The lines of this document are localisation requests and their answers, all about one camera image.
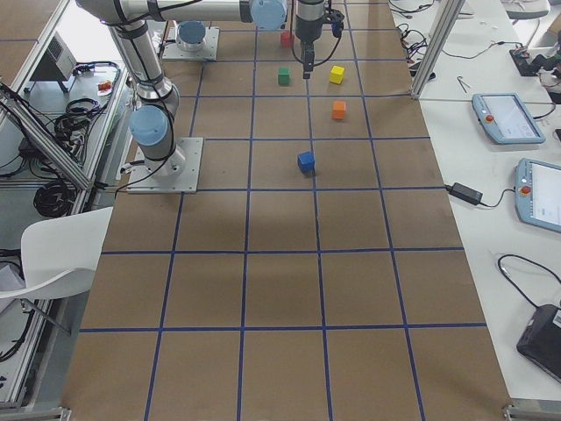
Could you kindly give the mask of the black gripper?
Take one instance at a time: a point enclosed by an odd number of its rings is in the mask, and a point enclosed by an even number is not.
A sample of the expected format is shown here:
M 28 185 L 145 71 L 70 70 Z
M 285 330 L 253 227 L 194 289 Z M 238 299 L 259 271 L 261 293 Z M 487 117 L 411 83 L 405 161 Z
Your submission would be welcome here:
M 314 42 L 322 32 L 324 1 L 298 0 L 295 13 L 295 35 L 302 42 L 302 77 L 310 78 L 315 66 Z

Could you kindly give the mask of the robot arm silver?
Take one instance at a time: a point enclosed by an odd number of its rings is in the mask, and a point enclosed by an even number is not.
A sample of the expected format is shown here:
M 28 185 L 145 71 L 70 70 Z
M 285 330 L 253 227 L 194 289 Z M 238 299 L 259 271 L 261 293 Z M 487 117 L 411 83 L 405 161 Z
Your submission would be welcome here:
M 202 49 L 206 36 L 206 27 L 202 21 L 177 22 L 175 30 L 175 41 L 181 50 L 195 52 Z
M 139 108 L 131 114 L 131 134 L 139 145 L 150 175 L 178 175 L 185 166 L 174 136 L 179 91 L 165 76 L 148 33 L 148 21 L 239 21 L 274 31 L 291 24 L 300 40 L 303 76 L 319 66 L 315 42 L 325 25 L 339 36 L 343 14 L 329 1 L 80 1 L 79 6 L 110 29 L 117 50 L 134 81 Z

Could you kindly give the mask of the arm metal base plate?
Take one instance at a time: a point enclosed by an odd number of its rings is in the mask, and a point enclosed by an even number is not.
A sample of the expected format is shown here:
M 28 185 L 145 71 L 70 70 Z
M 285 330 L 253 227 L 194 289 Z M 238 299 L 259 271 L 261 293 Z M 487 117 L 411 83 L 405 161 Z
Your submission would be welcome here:
M 217 59 L 219 28 L 207 27 L 206 34 L 200 44 L 177 43 L 174 38 L 163 47 L 164 61 L 215 61 Z
M 203 138 L 181 137 L 175 140 L 174 154 L 163 168 L 156 171 L 159 163 L 145 161 L 140 147 L 135 159 L 143 163 L 131 170 L 126 191 L 132 194 L 195 193 L 199 180 Z

